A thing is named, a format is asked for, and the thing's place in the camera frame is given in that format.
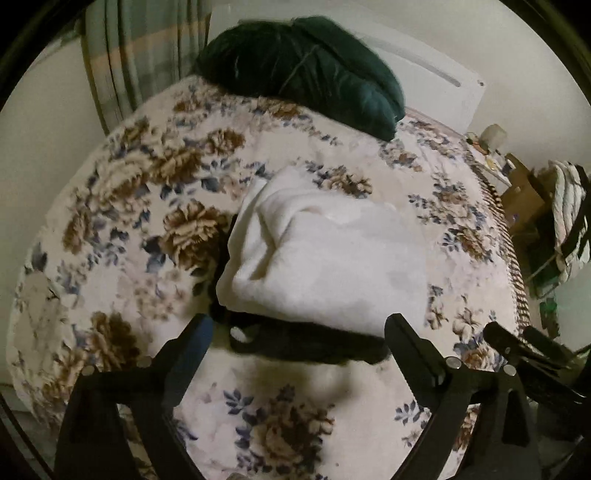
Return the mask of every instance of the white wall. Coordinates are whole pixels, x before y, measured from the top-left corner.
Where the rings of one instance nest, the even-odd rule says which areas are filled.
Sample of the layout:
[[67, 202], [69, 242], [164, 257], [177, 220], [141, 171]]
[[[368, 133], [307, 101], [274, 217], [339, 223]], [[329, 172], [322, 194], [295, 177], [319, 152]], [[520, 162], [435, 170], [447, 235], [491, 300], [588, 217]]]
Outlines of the white wall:
[[591, 168], [591, 107], [546, 43], [499, 0], [365, 0], [382, 22], [478, 72], [487, 87], [470, 126], [508, 133], [530, 167], [551, 158]]
[[571, 350], [591, 343], [591, 267], [556, 289], [560, 342]]
[[54, 197], [105, 137], [80, 40], [36, 64], [0, 112], [0, 383], [19, 268]]

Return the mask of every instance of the cardboard box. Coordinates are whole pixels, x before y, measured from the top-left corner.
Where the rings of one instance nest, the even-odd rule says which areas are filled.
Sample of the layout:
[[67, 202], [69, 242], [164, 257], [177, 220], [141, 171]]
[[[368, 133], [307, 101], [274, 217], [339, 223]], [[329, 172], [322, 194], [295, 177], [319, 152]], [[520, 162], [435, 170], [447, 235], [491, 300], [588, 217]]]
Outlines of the cardboard box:
[[509, 173], [511, 187], [501, 200], [511, 235], [523, 231], [551, 208], [551, 198], [540, 183], [519, 160], [507, 155], [515, 169]]

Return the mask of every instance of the folded white cloth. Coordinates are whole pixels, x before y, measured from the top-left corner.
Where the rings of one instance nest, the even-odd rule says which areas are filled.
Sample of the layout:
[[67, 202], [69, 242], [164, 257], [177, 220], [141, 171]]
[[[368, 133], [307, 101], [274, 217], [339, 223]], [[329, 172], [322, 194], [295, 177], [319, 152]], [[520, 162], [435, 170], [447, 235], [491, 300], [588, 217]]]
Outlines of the folded white cloth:
[[391, 205], [319, 190], [286, 167], [253, 180], [228, 250], [216, 289], [231, 311], [380, 337], [392, 313], [424, 326], [424, 241]]

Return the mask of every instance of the green cushion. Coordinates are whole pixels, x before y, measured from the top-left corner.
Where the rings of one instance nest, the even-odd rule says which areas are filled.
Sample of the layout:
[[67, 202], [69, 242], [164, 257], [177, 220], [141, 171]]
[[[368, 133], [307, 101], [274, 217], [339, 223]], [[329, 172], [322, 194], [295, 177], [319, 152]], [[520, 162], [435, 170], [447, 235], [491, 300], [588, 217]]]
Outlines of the green cushion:
[[404, 117], [388, 66], [325, 17], [238, 25], [207, 45], [195, 70], [232, 93], [291, 100], [385, 141]]

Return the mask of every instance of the floral blanket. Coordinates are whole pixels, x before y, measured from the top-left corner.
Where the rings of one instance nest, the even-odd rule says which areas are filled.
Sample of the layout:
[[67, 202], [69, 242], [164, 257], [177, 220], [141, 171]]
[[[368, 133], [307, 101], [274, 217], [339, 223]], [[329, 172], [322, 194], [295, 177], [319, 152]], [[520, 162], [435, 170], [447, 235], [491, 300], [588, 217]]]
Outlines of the floral blanket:
[[[516, 331], [528, 323], [527, 302], [475, 154], [411, 115], [382, 142], [297, 105], [184, 79], [116, 129], [49, 210], [11, 316], [19, 396], [57, 430], [85, 365], [130, 368], [207, 312], [220, 235], [249, 182], [287, 164], [320, 189], [390, 202], [420, 224], [430, 285], [419, 334], [471, 368], [498, 367], [482, 329], [497, 320]], [[388, 479], [430, 416], [392, 358], [271, 361], [231, 352], [226, 338], [219, 327], [175, 410], [178, 435], [209, 479]], [[467, 412], [443, 476], [457, 468], [476, 415]], [[129, 444], [153, 478], [132, 427]]]

